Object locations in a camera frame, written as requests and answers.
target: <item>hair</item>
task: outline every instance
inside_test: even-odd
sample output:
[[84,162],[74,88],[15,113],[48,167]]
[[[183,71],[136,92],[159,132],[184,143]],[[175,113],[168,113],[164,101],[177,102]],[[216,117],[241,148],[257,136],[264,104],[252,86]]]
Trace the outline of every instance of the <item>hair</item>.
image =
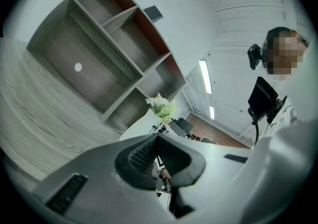
[[[292,36],[291,35],[291,29],[287,27],[276,27],[267,32],[266,39],[263,45],[263,51],[261,55],[261,59],[263,62],[264,67],[266,68],[267,72],[269,74],[274,74],[274,63],[272,62],[272,52],[268,54],[268,50],[273,50],[274,49],[274,38],[278,38],[280,33],[284,32],[286,36]],[[305,40],[300,34],[298,36],[298,39],[306,46],[308,47],[308,41]]]

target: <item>person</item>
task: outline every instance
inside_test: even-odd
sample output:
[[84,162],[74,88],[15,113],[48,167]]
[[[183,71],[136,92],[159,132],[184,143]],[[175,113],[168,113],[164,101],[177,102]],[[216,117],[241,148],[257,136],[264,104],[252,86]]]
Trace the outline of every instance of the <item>person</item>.
[[280,80],[285,75],[290,75],[292,69],[303,61],[303,55],[308,47],[308,42],[296,30],[287,27],[276,27],[267,32],[261,60],[268,74],[280,75]]
[[[262,51],[260,47],[257,49],[267,73],[279,75],[279,80],[285,80],[285,76],[291,75],[292,69],[296,69],[298,63],[303,61],[308,45],[308,41],[296,30],[275,27],[267,32]],[[261,138],[271,136],[283,127],[300,122],[287,96],[282,101],[276,100],[276,102],[279,105],[267,114],[267,124],[261,133]]]

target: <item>white wall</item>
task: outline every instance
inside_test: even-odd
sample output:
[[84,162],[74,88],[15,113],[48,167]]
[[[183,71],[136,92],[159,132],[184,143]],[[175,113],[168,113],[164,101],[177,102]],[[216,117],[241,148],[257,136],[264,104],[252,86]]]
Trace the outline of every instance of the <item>white wall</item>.
[[[202,84],[200,71],[191,73],[196,92],[209,118],[209,106],[215,108],[215,122],[238,136],[251,124],[247,113],[247,101],[258,76],[262,76],[283,98],[286,91],[277,77],[268,75],[259,66],[251,70],[247,56],[248,48],[257,43],[262,46],[267,31],[285,26],[296,29],[309,40],[315,31],[299,0],[210,0],[221,21],[222,35],[205,56],[212,82],[213,93],[208,95]],[[260,132],[266,124],[264,118]],[[250,128],[244,139],[255,139],[255,128]]]
[[[28,42],[43,19],[62,0],[19,0],[4,23],[4,36]],[[164,18],[156,27],[170,46],[184,75],[220,35],[220,23],[208,0],[135,0],[156,5]]]
[[182,94],[182,92],[178,93],[178,95],[174,98],[177,111],[174,114],[174,119],[179,119],[180,117],[186,118],[189,113],[189,106]]

